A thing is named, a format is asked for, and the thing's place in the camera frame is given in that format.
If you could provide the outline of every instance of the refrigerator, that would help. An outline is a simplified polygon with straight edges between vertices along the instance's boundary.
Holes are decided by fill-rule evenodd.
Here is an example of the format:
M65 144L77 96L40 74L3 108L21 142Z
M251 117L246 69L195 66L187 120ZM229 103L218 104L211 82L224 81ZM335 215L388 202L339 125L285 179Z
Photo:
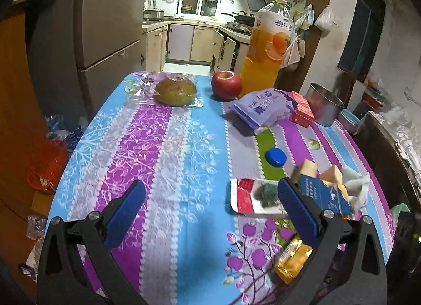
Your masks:
M32 83L45 115L69 128L91 120L126 75L141 70L145 0L51 0L29 43Z

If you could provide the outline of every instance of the table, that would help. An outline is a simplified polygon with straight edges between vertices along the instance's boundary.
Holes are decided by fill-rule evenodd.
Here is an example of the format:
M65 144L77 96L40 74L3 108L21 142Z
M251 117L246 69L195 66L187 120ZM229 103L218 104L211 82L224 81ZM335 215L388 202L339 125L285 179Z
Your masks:
M229 110L231 103L212 98L208 77L197 77L203 107L170 108L131 101L136 90L128 81L141 75L127 76L89 125L62 176L48 222L54 216L85 218L121 196L132 180L142 180L145 203L112 254L150 305L273 304L284 287L269 276L270 258L281 249L274 223L235 215L229 199L233 177L282 177L283 171L264 159L273 146L287 154L286 175L304 159L317 162L322 172L336 164L370 173L368 204L357 218L373 218L387 260L394 226L386 200L338 122L303 128L287 120L254 136ZM81 256L98 290L83 248Z

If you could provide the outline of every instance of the blue bottle cap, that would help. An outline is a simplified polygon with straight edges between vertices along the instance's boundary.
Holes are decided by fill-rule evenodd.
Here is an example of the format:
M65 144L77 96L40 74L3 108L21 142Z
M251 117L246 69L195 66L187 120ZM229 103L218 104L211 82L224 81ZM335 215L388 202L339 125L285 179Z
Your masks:
M273 167L280 168L287 162L286 154L283 152L283 150L276 147L269 149L264 157L266 158L266 161Z

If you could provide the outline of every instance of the orange juice bottle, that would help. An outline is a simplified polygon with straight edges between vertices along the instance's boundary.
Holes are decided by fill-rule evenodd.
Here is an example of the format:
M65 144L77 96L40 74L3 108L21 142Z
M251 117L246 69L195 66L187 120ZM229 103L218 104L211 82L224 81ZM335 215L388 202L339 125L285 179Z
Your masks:
M239 97L273 87L288 47L294 22L288 0L273 0L256 15L247 57L241 70Z

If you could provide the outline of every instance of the green stripe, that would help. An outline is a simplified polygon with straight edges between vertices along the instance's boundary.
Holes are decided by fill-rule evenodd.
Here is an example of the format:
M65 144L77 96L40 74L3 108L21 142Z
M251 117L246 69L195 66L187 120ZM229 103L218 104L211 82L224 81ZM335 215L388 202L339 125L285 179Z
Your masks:
M276 168L270 165L264 155L266 152L275 147L275 137L272 134L272 131L265 130L262 134L256 135L258 152L260 155L260 161L262 162L263 175L267 180L280 180L286 176L283 168Z

